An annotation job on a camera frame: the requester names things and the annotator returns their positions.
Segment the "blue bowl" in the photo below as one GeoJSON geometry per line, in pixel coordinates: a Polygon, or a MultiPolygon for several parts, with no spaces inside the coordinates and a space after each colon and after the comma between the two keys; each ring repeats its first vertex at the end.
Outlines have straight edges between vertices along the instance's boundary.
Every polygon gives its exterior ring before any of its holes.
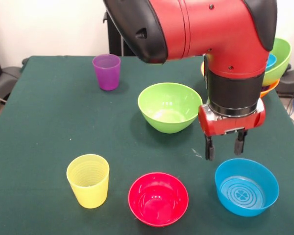
{"type": "Polygon", "coordinates": [[[234,214],[252,217],[261,214],[278,198],[279,184],[263,165],[248,159],[231,159],[216,170],[218,198],[234,214]]]}
{"type": "Polygon", "coordinates": [[[271,68],[275,65],[276,61],[277,61],[276,56],[273,55],[272,53],[269,53],[269,57],[268,57],[267,65],[266,65],[266,71],[271,70],[271,68]]]}

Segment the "red bowl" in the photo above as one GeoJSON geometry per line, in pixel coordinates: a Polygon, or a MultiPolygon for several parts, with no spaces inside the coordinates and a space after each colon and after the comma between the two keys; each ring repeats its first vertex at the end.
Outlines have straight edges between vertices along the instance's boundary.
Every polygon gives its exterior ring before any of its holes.
{"type": "Polygon", "coordinates": [[[149,173],[137,179],[128,194],[133,214],[152,227],[175,223],[186,212],[189,197],[185,186],[166,173],[149,173]]]}

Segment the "purple cup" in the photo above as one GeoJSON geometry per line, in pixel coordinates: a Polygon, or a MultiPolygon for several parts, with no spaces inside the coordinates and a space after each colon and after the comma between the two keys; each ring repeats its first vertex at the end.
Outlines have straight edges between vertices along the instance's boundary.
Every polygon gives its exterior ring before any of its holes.
{"type": "Polygon", "coordinates": [[[96,56],[93,65],[99,87],[105,91],[112,91],[119,85],[121,59],[112,54],[96,56]]]}

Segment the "plastic bowl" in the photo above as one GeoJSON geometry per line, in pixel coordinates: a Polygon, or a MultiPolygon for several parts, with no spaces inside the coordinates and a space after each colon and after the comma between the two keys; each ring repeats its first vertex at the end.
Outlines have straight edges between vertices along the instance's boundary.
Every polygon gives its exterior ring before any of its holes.
{"type": "Polygon", "coordinates": [[[277,80],[280,80],[290,62],[291,52],[292,47],[288,41],[281,38],[276,38],[274,40],[271,53],[276,56],[277,61],[271,70],[265,72],[263,87],[269,86],[277,80]]]}
{"type": "Polygon", "coordinates": [[[263,165],[248,159],[231,159],[216,170],[220,202],[236,215],[252,217],[275,203],[279,184],[263,165]]]}
{"type": "Polygon", "coordinates": [[[267,61],[267,66],[266,66],[266,71],[271,70],[271,68],[275,65],[276,63],[276,56],[272,53],[269,54],[268,61],[267,61]]]}
{"type": "Polygon", "coordinates": [[[163,133],[176,133],[188,127],[202,105],[199,94],[178,83],[158,83],[144,89],[138,106],[146,121],[163,133]]]}
{"type": "Polygon", "coordinates": [[[273,91],[280,83],[280,79],[271,84],[265,91],[260,92],[260,98],[266,96],[269,92],[273,91]]]}
{"type": "Polygon", "coordinates": [[[165,227],[183,216],[189,197],[177,178],[166,173],[149,173],[134,182],[128,203],[133,214],[143,223],[165,227]]]}

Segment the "white wall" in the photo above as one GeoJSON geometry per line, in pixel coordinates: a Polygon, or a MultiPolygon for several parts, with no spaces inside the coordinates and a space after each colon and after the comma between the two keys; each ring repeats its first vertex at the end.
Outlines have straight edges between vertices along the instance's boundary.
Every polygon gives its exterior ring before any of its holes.
{"type": "MultiPolygon", "coordinates": [[[[294,0],[277,0],[276,36],[293,46],[294,0]]],[[[0,62],[20,66],[31,55],[107,53],[102,0],[0,0],[0,62]]]]}
{"type": "Polygon", "coordinates": [[[294,0],[277,0],[278,23],[276,36],[288,40],[292,45],[291,65],[294,69],[294,0]]]}

